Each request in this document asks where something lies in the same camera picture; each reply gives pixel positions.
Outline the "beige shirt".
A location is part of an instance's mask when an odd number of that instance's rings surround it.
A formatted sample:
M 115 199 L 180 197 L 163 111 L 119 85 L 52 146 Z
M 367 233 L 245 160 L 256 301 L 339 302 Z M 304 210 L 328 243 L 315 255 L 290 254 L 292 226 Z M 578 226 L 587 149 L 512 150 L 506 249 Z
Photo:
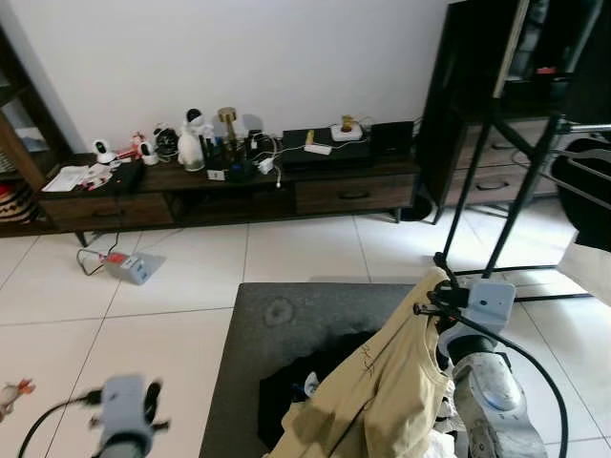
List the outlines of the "beige shirt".
M 423 458 L 451 380 L 436 358 L 435 320 L 414 308 L 446 278 L 429 269 L 384 326 L 289 409 L 265 458 Z

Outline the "grey power strip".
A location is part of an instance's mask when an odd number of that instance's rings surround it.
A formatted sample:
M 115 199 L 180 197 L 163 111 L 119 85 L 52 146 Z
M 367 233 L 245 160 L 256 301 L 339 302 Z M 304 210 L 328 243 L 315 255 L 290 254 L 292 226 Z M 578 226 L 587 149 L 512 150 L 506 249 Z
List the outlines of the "grey power strip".
M 166 259 L 153 254 L 113 252 L 103 257 L 103 269 L 114 278 L 141 286 L 166 262 Z

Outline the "grey orange plush toy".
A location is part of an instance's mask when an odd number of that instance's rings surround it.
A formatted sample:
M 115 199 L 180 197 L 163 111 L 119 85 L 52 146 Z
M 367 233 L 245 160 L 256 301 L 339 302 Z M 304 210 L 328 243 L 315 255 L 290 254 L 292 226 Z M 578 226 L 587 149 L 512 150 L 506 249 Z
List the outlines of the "grey orange plush toy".
M 16 384 L 0 385 L 0 422 L 4 422 L 14 412 L 16 401 L 25 394 L 32 394 L 36 385 L 32 379 L 22 379 Z

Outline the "dark wooden low cabinet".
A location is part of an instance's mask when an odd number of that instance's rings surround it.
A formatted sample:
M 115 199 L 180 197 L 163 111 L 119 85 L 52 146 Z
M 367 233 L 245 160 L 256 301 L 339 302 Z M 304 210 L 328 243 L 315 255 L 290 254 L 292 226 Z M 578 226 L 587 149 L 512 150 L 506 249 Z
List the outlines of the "dark wooden low cabinet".
M 202 172 L 145 166 L 101 189 L 36 193 L 57 231 L 178 230 L 213 225 L 384 213 L 400 222 L 416 202 L 418 167 L 409 158 L 376 158 L 369 167 L 256 174 L 213 180 Z

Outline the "white crumpled garment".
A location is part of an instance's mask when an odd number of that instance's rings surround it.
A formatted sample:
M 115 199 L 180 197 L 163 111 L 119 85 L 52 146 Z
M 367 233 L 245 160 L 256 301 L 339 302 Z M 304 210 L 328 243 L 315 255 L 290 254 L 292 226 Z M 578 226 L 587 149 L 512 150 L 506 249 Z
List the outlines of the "white crumpled garment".
M 466 427 L 450 398 L 442 400 L 428 441 L 422 458 L 458 458 L 461 445 L 466 445 Z

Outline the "black garment with blue marks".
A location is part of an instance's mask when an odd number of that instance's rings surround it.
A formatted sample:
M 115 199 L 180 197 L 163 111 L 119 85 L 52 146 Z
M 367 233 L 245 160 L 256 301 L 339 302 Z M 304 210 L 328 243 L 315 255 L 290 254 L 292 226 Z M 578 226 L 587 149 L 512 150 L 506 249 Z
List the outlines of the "black garment with blue marks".
M 321 383 L 341 362 L 365 344 L 372 331 L 345 333 L 324 340 L 311 353 L 293 359 L 287 366 L 259 381 L 257 435 L 267 448 L 274 448 L 284 435 L 281 419 L 293 403 L 309 400 L 309 381 Z

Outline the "plain black top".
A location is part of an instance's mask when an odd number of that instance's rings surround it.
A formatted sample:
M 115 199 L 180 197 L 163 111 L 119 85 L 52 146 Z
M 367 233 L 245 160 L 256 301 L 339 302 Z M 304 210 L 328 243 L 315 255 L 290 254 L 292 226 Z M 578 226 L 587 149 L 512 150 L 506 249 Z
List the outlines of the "plain black top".
M 562 180 L 568 186 L 580 189 L 586 195 L 598 198 L 599 201 L 610 201 L 610 179 L 589 174 L 588 171 L 581 170 L 575 164 L 584 165 L 603 174 L 610 174 L 611 162 L 602 160 L 602 158 L 559 156 L 553 162 L 553 169 L 551 169 L 551 175 L 555 179 Z M 556 191 L 558 191 L 564 214 L 576 228 L 576 244 L 611 252 L 610 210 L 592 200 L 575 195 L 567 188 L 558 187 Z

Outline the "black box speaker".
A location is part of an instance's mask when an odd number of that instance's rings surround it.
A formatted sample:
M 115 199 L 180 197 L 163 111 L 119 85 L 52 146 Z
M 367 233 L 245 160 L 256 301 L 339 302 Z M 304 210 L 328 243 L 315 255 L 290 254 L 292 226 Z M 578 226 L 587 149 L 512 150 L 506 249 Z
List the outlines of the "black box speaker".
M 414 121 L 376 123 L 369 131 L 370 151 L 378 157 L 410 157 L 414 132 Z

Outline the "white base with gold figure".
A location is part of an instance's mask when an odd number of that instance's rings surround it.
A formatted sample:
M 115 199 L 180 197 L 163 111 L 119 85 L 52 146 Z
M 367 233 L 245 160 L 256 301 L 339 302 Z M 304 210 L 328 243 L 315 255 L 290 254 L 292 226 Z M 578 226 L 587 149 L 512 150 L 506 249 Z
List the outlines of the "white base with gold figure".
M 364 136 L 364 128 L 353 116 L 341 116 L 339 122 L 330 126 L 333 141 L 357 141 Z

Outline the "tall black cabinet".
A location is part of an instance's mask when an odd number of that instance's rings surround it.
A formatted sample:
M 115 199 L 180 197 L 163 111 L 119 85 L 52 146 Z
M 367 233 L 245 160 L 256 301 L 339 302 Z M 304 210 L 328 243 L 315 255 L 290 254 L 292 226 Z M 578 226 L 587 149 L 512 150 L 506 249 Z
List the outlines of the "tall black cabinet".
M 610 121 L 611 0 L 458 0 L 447 5 L 414 139 L 423 188 L 439 209 L 461 186 L 490 111 L 506 123 L 553 113 Z

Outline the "dark wooden shelf unit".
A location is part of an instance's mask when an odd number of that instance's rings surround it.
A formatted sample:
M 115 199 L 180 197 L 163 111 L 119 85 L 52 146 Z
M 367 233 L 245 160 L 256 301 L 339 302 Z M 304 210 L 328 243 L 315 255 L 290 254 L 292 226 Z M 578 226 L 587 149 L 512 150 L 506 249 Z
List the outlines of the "dark wooden shelf unit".
M 0 211 L 0 239 L 57 231 L 37 196 L 71 157 L 47 101 L 0 27 L 0 200 L 22 200 L 28 209 Z

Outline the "white paper sheets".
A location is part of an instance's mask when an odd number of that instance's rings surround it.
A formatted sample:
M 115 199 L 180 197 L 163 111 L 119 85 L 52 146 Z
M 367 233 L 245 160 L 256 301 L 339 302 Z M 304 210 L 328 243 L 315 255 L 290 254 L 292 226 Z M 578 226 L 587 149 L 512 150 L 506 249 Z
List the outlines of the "white paper sheets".
M 44 193 L 67 193 L 74 189 L 96 189 L 109 182 L 113 170 L 105 164 L 66 166 L 42 188 Z

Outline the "red white stacked bowls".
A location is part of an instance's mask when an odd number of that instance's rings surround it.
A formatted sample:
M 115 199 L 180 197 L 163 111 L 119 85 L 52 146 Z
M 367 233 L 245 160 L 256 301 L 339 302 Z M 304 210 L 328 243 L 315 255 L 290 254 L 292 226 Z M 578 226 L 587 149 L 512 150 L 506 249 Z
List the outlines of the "red white stacked bowls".
M 33 191 L 25 183 L 0 182 L 0 223 L 28 223 L 36 218 Z

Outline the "red white toy figure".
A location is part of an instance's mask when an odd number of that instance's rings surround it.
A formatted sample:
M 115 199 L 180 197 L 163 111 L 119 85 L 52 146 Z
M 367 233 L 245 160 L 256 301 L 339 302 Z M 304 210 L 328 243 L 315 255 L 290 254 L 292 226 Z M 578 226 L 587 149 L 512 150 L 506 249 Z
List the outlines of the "red white toy figure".
M 150 141 L 147 135 L 135 132 L 127 147 L 119 148 L 116 152 L 118 161 L 134 162 L 139 160 L 145 166 L 156 166 L 160 161 L 156 144 Z

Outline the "gold table ornament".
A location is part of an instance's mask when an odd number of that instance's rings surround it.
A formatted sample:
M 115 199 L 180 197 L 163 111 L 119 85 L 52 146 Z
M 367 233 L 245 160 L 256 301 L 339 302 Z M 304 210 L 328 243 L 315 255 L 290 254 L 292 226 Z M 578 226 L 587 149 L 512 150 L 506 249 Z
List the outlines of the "gold table ornament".
M 223 108 L 218 109 L 217 115 L 222 125 L 226 128 L 225 138 L 227 143 L 231 145 L 239 143 L 239 136 L 235 128 L 236 119 L 239 117 L 236 109 L 233 106 L 223 106 Z

